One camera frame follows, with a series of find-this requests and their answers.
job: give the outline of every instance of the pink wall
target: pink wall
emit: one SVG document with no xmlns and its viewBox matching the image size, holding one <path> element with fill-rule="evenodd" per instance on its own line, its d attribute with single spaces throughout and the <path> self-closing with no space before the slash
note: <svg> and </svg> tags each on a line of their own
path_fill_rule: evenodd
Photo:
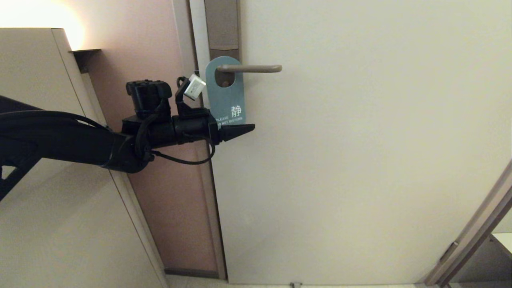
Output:
<svg viewBox="0 0 512 288">
<path fill-rule="evenodd" d="M 121 120 L 134 114 L 126 82 L 163 80 L 176 90 L 183 65 L 171 1 L 61 2 L 80 18 L 85 29 L 83 49 L 102 49 L 91 59 L 89 71 L 107 123 L 114 130 L 119 131 Z M 162 151 L 197 159 L 192 145 Z M 199 168 L 157 158 L 144 171 L 130 175 L 130 180 L 164 265 L 217 271 Z"/>
</svg>

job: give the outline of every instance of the door hinge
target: door hinge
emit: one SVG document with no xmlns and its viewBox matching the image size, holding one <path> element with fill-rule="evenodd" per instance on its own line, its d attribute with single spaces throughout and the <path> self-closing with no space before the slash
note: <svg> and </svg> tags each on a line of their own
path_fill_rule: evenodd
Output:
<svg viewBox="0 0 512 288">
<path fill-rule="evenodd" d="M 290 282 L 290 288 L 301 288 L 301 282 Z"/>
<path fill-rule="evenodd" d="M 454 241 L 452 244 L 450 244 L 450 247 L 448 247 L 448 249 L 446 249 L 443 256 L 441 256 L 441 258 L 439 259 L 439 262 L 443 262 L 448 257 L 450 257 L 450 255 L 453 253 L 453 251 L 455 251 L 455 248 L 457 248 L 457 246 L 459 246 L 459 242 L 457 242 L 457 241 Z"/>
</svg>

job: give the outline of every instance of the white tag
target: white tag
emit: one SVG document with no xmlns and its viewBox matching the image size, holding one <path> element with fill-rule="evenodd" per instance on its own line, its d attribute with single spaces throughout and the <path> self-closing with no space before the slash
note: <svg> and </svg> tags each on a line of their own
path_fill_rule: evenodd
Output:
<svg viewBox="0 0 512 288">
<path fill-rule="evenodd" d="M 190 84 L 188 85 L 187 89 L 185 89 L 184 94 L 188 98 L 195 101 L 206 86 L 206 82 L 199 78 L 196 74 L 192 74 L 188 80 L 190 81 Z"/>
</svg>

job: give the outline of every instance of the wall light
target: wall light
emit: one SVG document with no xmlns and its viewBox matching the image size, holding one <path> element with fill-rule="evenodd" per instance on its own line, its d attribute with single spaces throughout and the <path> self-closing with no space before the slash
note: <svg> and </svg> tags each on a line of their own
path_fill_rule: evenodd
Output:
<svg viewBox="0 0 512 288">
<path fill-rule="evenodd" d="M 83 46 L 85 30 L 75 12 L 55 0 L 2 1 L 2 28 L 64 28 L 72 50 Z"/>
</svg>

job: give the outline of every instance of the floor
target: floor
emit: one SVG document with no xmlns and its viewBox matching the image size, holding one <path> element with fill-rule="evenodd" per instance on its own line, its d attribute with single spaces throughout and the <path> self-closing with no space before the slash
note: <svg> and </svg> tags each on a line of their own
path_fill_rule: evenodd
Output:
<svg viewBox="0 0 512 288">
<path fill-rule="evenodd" d="M 287 285 L 232 285 L 225 280 L 167 275 L 169 288 L 289 288 Z M 303 288 L 322 286 L 303 285 Z M 425 288 L 424 284 L 375 285 L 375 286 L 325 286 L 328 288 Z"/>
</svg>

